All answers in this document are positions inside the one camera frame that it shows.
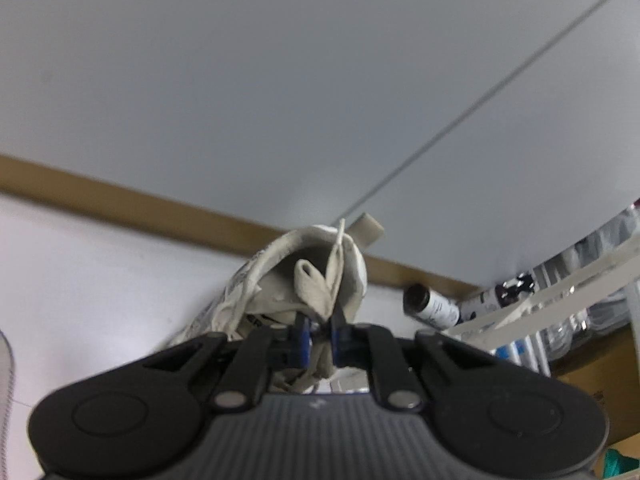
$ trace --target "ribbed gray surface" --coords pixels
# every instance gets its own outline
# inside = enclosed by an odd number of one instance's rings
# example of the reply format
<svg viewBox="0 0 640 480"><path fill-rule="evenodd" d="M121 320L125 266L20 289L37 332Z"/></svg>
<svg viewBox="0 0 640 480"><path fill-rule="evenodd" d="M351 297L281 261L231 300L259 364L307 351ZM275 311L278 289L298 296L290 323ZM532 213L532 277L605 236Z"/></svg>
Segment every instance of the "ribbed gray surface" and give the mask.
<svg viewBox="0 0 640 480"><path fill-rule="evenodd" d="M448 454L418 416L381 409L368 394L267 395L260 408L220 416L201 446L154 480L495 479ZM571 479L593 478L575 474Z"/></svg>

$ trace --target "black can lid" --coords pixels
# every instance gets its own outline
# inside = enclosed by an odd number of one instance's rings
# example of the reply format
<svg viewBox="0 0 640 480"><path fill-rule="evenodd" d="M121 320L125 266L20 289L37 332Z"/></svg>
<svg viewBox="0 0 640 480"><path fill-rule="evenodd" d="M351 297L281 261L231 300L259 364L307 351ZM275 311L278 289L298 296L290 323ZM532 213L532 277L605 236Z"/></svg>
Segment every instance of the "black can lid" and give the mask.
<svg viewBox="0 0 640 480"><path fill-rule="evenodd" d="M415 283L404 290L402 308L407 314L418 314L427 306L430 297L431 293L428 287Z"/></svg>

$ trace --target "spray can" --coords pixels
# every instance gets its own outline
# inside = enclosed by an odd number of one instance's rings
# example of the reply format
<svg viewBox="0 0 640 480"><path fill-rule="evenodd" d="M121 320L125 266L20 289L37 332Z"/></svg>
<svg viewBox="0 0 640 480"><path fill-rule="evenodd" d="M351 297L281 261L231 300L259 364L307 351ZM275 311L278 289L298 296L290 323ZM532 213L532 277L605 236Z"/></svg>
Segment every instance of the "spray can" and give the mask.
<svg viewBox="0 0 640 480"><path fill-rule="evenodd" d="M446 330L460 322L460 311L455 303L420 283L404 290L402 309L408 316L437 330Z"/></svg>

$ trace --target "green cloth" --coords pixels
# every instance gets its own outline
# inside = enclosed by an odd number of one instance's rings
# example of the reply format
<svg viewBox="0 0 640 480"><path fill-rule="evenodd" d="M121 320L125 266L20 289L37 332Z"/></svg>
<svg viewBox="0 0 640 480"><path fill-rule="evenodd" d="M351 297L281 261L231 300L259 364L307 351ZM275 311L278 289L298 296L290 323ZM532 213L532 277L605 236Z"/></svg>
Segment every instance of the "green cloth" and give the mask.
<svg viewBox="0 0 640 480"><path fill-rule="evenodd" d="M638 469L638 467L640 467L640 460L637 458L624 456L615 449L607 449L607 453L604 455L604 471L602 477L612 478L613 476Z"/></svg>

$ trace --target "white wall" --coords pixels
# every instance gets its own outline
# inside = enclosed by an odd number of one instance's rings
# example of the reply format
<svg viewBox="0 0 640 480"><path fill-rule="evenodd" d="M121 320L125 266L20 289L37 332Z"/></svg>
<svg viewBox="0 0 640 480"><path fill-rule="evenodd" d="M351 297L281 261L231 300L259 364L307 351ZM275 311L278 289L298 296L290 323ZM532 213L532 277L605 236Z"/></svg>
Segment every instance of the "white wall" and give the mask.
<svg viewBox="0 0 640 480"><path fill-rule="evenodd" d="M0 195L0 327L16 359L10 480L39 472L30 408L62 384L143 356L217 294L242 258ZM411 336L401 292L372 286L358 315Z"/></svg>

